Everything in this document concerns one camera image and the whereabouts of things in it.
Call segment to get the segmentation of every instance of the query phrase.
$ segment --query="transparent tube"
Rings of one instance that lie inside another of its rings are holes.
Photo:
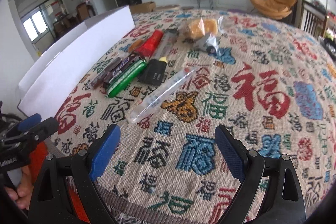
[[[169,78],[134,108],[127,117],[127,121],[129,123],[137,123],[155,112],[157,106],[161,105],[164,100],[190,79],[196,70],[197,67],[187,67]]]

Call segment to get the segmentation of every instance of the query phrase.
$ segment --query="red package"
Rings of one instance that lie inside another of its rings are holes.
[[[148,38],[144,44],[142,44],[139,48],[137,48],[135,52],[139,53],[146,59],[151,58],[154,51],[158,47],[162,37],[163,32],[160,30],[155,30],[153,35],[150,38]]]

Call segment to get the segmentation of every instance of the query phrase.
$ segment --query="blue gripper pad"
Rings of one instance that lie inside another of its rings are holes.
[[[104,171],[120,142],[120,127],[116,124],[112,124],[101,139],[94,147],[95,152],[91,161],[91,171],[89,173],[92,181],[95,181],[98,177],[101,177],[104,174]]]
[[[242,183],[245,179],[245,165],[247,155],[243,152],[236,140],[225,126],[218,126],[215,130],[215,142],[229,167],[234,178]]]

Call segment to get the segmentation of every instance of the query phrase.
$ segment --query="cardboard box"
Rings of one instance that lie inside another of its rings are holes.
[[[78,25],[64,38],[66,41],[57,41],[24,76],[19,84],[23,98],[18,109],[27,116],[39,113],[42,121],[54,117],[83,76],[133,28],[128,6]]]
[[[146,2],[138,5],[131,5],[129,9],[131,14],[150,13],[156,8],[155,2]]]

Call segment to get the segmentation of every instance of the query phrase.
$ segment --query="green package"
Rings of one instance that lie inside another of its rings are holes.
[[[139,75],[147,64],[143,60],[138,60],[121,74],[107,89],[107,97],[113,98],[121,92],[137,75]]]

